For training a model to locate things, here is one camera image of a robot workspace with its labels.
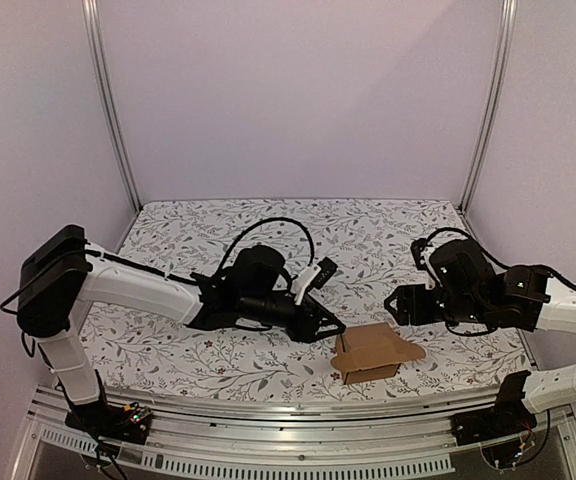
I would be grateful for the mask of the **brown cardboard box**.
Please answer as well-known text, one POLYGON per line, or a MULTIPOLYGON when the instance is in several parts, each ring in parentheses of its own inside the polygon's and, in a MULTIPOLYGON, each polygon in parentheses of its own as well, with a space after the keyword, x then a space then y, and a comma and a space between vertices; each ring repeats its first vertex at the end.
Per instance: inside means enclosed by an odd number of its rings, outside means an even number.
POLYGON ((338 335, 330 364, 343 384, 351 385, 394 377, 402 364, 425 357, 420 345, 382 322, 349 327, 338 335))

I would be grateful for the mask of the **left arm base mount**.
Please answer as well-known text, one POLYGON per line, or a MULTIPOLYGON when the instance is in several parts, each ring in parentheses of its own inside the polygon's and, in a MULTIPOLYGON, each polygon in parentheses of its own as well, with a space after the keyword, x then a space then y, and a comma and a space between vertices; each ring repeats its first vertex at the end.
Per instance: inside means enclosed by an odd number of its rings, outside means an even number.
POLYGON ((138 402, 124 406, 109 404, 105 387, 97 370, 95 370, 95 379, 98 394, 91 401, 84 403, 74 403, 63 388, 69 407, 66 425, 87 433, 95 440, 109 438, 145 445, 152 423, 152 409, 138 402))

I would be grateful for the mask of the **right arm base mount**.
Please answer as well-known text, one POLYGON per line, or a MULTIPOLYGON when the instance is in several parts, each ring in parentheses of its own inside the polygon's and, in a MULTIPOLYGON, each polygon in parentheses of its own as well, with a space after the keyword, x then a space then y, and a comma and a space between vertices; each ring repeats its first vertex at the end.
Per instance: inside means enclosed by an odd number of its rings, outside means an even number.
POLYGON ((522 402, 530 375, 530 371, 523 370, 506 376, 492 406, 451 416, 451 433, 457 444, 484 442, 534 428, 536 416, 522 402))

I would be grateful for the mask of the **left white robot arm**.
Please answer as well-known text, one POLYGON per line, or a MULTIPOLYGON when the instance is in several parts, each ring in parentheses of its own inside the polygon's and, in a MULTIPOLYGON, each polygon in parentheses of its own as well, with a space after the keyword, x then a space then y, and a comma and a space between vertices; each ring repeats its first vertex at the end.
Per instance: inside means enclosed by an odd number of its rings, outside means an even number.
POLYGON ((117 415, 105 403, 102 381, 71 324, 77 302, 136 309, 200 331, 234 329, 239 320, 251 320, 306 344, 342 334, 343 322, 310 294, 330 279, 336 264, 310 260, 293 276, 285 263, 270 246, 240 252, 229 247, 214 273, 182 277, 112 254, 88 241, 83 227, 67 225, 23 262, 17 290, 0 310, 36 342, 79 419, 106 434, 117 415))

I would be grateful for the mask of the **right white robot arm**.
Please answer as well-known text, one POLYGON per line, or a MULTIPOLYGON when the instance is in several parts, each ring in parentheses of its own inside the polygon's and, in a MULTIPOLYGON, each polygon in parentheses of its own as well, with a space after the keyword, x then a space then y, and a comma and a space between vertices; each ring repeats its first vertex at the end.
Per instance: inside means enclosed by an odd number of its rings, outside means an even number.
MULTIPOLYGON (((502 266, 473 239, 433 246, 421 238, 411 253, 427 279, 400 285, 385 299, 385 309, 400 326, 473 323, 487 333, 513 328, 576 334, 576 285, 550 267, 502 266)), ((515 372, 503 380, 485 427, 505 436, 524 413, 568 403, 576 403, 576 364, 515 372)))

